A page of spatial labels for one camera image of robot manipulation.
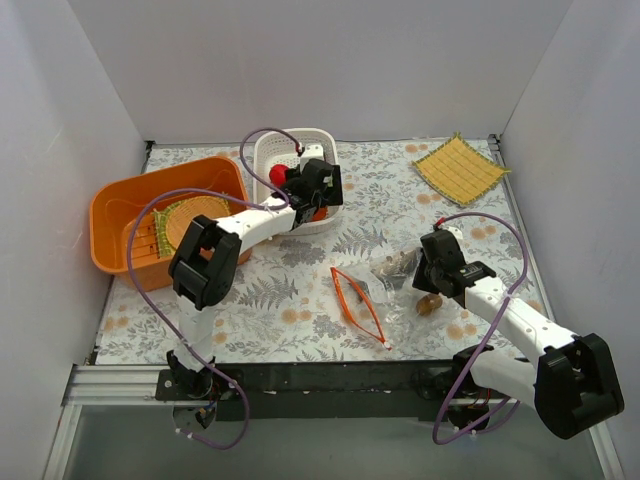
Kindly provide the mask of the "clear zip top bag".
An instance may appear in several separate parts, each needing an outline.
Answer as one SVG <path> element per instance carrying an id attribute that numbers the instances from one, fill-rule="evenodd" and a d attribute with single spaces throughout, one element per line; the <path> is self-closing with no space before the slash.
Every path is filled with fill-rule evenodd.
<path id="1" fill-rule="evenodd" d="M 399 251 L 418 250 L 405 247 Z M 416 303 L 427 293 L 412 287 L 407 277 L 382 278 L 376 270 L 388 255 L 373 257 L 344 267 L 330 268 L 341 313 L 358 332 L 379 342 L 387 351 L 398 351 L 419 336 L 429 335 L 446 323 L 446 302 L 433 314 L 421 317 Z"/>

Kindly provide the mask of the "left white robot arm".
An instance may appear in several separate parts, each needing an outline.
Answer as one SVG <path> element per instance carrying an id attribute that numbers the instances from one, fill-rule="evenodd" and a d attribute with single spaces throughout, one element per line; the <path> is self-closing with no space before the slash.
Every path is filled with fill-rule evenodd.
<path id="1" fill-rule="evenodd" d="M 169 266 L 180 318 L 179 346 L 167 354 L 174 383 L 193 400 L 213 386 L 213 316 L 206 309 L 229 293 L 240 256 L 255 245 L 312 221 L 322 208 L 343 204 L 337 164 L 312 158 L 289 169 L 285 182 L 256 208 L 217 220 L 194 217 Z"/>

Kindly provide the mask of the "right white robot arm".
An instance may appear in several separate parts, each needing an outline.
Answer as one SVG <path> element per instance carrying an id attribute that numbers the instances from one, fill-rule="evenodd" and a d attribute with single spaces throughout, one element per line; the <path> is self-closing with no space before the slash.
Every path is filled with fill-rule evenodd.
<path id="1" fill-rule="evenodd" d="M 510 293 L 480 261 L 466 261 L 453 233 L 439 229 L 420 239 L 417 290 L 454 300 L 486 321 L 523 354 L 508 359 L 481 343 L 454 358 L 447 396 L 475 397 L 484 389 L 534 409 L 561 439 L 623 412 L 623 394 L 608 344 L 557 325 Z"/>

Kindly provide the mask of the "brown fake kiwi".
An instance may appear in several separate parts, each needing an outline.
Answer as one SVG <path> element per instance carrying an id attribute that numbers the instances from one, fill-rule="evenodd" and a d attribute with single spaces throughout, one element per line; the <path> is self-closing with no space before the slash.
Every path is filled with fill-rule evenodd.
<path id="1" fill-rule="evenodd" d="M 433 314 L 443 305 L 443 299 L 440 295 L 427 294 L 416 303 L 416 313 L 421 317 L 427 317 Z"/>

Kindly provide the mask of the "red fake tomato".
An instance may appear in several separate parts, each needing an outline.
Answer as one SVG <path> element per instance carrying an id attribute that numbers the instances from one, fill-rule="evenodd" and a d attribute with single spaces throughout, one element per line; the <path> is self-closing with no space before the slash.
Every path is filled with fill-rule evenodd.
<path id="1" fill-rule="evenodd" d="M 287 181 L 289 167 L 284 164 L 276 164 L 269 171 L 269 180 L 276 187 L 281 187 Z"/>

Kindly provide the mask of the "orange fake tangerine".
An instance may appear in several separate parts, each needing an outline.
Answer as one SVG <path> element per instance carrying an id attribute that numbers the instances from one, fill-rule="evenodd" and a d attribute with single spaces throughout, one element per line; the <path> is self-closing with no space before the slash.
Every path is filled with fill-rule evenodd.
<path id="1" fill-rule="evenodd" d="M 326 218 L 326 216 L 327 216 L 327 211 L 328 211 L 328 208 L 327 208 L 327 207 L 319 208 L 319 209 L 314 213 L 314 215 L 312 216 L 312 218 L 311 218 L 311 222 L 317 222 L 317 221 L 324 220 L 324 219 Z"/>

